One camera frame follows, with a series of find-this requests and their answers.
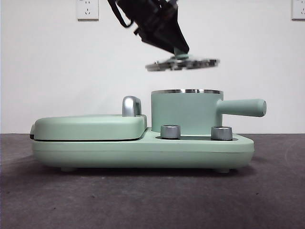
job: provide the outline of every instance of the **robotic arm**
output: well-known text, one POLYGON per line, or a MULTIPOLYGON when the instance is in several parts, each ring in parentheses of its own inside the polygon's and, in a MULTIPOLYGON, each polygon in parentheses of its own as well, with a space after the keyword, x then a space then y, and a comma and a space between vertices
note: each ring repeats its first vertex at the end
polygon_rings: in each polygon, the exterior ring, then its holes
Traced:
POLYGON ((143 42, 175 54, 175 49, 183 53, 189 52, 177 18, 178 5, 176 0, 108 0, 115 16, 125 28, 133 22, 138 25, 134 31, 143 42), (117 5, 131 20, 126 25, 117 8, 117 5))
POLYGON ((134 22, 138 25, 134 34, 139 35, 142 42, 174 54, 164 62, 147 65, 148 71, 217 66, 218 60, 198 60, 188 55, 190 48, 178 24, 177 0, 108 0, 108 2, 123 27, 129 28, 134 22), (125 23, 117 5, 130 19, 130 24, 125 23))

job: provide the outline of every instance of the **white wall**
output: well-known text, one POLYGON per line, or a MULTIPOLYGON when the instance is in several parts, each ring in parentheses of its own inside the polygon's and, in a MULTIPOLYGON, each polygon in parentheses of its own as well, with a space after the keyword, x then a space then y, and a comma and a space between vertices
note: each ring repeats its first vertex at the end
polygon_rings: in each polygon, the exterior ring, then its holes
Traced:
POLYGON ((122 98, 204 88, 225 99, 264 98, 263 118, 229 116, 236 133, 305 133, 305 22, 290 20, 289 0, 180 0, 190 53, 218 68, 148 73, 170 54, 124 29, 106 0, 99 22, 77 22, 75 0, 1 1, 1 131, 28 133, 47 116, 119 114, 122 98))

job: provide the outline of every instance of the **silver knob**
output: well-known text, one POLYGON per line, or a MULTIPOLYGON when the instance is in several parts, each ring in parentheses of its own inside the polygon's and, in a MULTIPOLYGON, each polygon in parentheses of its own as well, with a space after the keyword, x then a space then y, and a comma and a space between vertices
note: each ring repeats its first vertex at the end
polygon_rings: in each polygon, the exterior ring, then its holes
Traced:
POLYGON ((233 140, 232 127, 214 126, 211 129, 211 139, 219 141, 233 140))
POLYGON ((161 138, 165 139, 180 139, 181 128, 179 125, 162 125, 161 138))

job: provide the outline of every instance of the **silver lid handle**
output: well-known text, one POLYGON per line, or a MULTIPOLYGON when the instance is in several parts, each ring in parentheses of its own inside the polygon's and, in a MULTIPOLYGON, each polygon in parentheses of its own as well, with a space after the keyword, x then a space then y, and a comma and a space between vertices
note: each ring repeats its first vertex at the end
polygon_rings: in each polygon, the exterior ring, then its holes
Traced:
POLYGON ((142 114, 141 100, 135 96, 126 96, 123 99, 122 116, 135 117, 142 114))

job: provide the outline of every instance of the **rubber foot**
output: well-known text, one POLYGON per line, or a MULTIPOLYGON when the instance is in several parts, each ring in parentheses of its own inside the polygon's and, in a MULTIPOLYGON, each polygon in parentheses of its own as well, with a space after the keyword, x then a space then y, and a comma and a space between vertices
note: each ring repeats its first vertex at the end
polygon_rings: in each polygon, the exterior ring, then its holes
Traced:
POLYGON ((217 169, 214 169, 214 171, 216 173, 229 173, 230 169, 229 168, 217 168, 217 169))
POLYGON ((61 167, 61 171, 62 172, 73 172, 75 171, 77 168, 71 168, 71 167, 61 167))

